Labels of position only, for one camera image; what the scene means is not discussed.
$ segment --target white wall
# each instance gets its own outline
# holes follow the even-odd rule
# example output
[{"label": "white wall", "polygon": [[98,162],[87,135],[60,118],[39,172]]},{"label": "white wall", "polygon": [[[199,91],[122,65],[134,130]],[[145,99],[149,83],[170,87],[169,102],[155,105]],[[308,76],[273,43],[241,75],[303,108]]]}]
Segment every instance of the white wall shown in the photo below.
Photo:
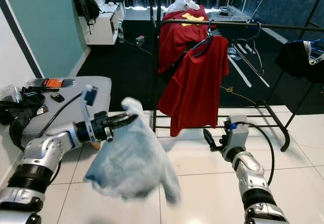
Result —
[{"label": "white wall", "polygon": [[[29,78],[35,76],[0,9],[0,87],[9,84],[21,87]],[[20,153],[0,124],[0,186]]]}]

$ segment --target teal wall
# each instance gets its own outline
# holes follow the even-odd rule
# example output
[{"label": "teal wall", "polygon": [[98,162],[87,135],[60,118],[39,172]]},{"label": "teal wall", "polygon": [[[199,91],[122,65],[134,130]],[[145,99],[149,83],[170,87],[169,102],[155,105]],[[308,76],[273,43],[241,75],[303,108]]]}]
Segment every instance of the teal wall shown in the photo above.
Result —
[{"label": "teal wall", "polygon": [[45,77],[68,76],[86,49],[72,0],[9,0]]}]

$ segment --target black metal rack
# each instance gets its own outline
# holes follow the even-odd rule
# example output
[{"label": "black metal rack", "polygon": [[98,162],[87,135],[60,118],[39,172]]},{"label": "black metal rack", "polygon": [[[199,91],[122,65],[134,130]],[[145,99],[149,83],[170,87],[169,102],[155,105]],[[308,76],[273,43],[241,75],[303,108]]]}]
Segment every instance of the black metal rack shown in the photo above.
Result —
[{"label": "black metal rack", "polygon": [[[170,128],[169,126],[158,126],[156,125],[156,120],[157,118],[165,118],[165,117],[169,117],[169,116],[158,116],[156,115],[156,105],[157,105],[157,93],[156,93],[156,89],[157,89],[157,69],[158,69],[158,52],[159,52],[159,33],[160,33],[160,26],[167,24],[167,23],[183,23],[183,20],[181,19],[170,19],[170,20],[160,20],[161,17],[161,0],[157,0],[157,20],[155,21],[154,19],[154,15],[153,15],[153,0],[150,0],[150,17],[151,17],[151,22],[153,24],[153,28],[154,28],[154,56],[153,56],[153,63],[154,63],[154,71],[153,71],[153,75],[154,75],[154,85],[153,85],[153,92],[152,92],[152,99],[153,99],[153,122],[152,122],[152,130],[155,132],[157,128]],[[223,26],[235,26],[235,27],[259,27],[260,24],[259,23],[240,23],[240,22],[221,22],[221,21],[213,21],[213,22],[209,22],[209,21],[190,21],[190,20],[186,20],[186,23],[188,24],[211,24],[211,25],[223,25]],[[282,29],[295,29],[295,30],[311,30],[311,31],[321,31],[324,32],[323,28],[313,28],[313,27],[300,27],[300,26],[289,26],[289,25],[275,25],[275,24],[262,24],[261,25],[263,28],[282,28]],[[282,77],[283,72],[280,74],[272,92],[274,92],[275,87],[278,85],[278,82],[280,80],[280,78]],[[305,97],[307,96],[308,92],[310,91],[310,89],[307,91],[306,95],[304,96],[303,100],[305,99]],[[275,124],[266,124],[266,125],[258,125],[258,127],[279,127],[280,130],[282,131],[283,135],[285,136],[285,143],[284,145],[281,147],[281,151],[284,152],[289,144],[290,144],[290,136],[287,130],[287,127],[289,126],[291,120],[293,119],[293,117],[295,116],[296,113],[293,114],[293,116],[289,119],[289,121],[287,122],[287,124],[284,126],[281,121],[278,119],[278,117],[276,116],[276,114],[274,113],[274,111],[271,109],[271,107],[268,104],[268,101],[271,97],[271,95],[269,96],[269,98],[267,100],[262,100],[259,101],[256,105],[254,106],[242,106],[242,107],[220,107],[220,108],[255,108],[255,109],[262,109],[265,108],[267,109],[268,113],[267,115],[248,115],[248,117],[259,117],[259,118],[267,118],[267,117],[271,117]],[[227,117],[228,115],[218,115],[218,117]],[[212,128],[211,126],[203,126],[203,127],[191,127],[191,128]]]}]

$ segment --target red shirt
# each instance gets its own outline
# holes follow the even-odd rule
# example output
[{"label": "red shirt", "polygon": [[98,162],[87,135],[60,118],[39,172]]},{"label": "red shirt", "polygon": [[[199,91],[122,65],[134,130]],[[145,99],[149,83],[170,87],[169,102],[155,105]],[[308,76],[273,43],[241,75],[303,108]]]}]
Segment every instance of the red shirt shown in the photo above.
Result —
[{"label": "red shirt", "polygon": [[[184,12],[166,14],[163,20],[166,19],[208,21],[203,6],[200,6],[199,10],[189,9]],[[188,42],[194,41],[198,43],[206,38],[207,27],[207,25],[195,24],[183,26],[181,23],[167,23],[163,25],[160,29],[158,72],[163,73],[176,63],[186,50]]]},{"label": "red shirt", "polygon": [[158,108],[171,116],[172,137],[187,127],[216,127],[222,76],[228,74],[228,41],[214,36],[208,50],[201,45],[190,50],[164,91]]}]

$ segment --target light blue towel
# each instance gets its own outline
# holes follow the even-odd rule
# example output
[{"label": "light blue towel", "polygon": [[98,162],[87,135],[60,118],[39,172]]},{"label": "light blue towel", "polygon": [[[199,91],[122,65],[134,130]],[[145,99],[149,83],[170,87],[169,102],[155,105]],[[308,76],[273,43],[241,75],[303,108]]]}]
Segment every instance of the light blue towel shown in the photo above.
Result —
[{"label": "light blue towel", "polygon": [[178,177],[154,132],[144,122],[139,101],[125,98],[122,107],[138,114],[131,124],[114,130],[112,142],[105,142],[91,164],[85,180],[105,195],[124,199],[145,198],[162,183],[166,199],[181,199]]}]

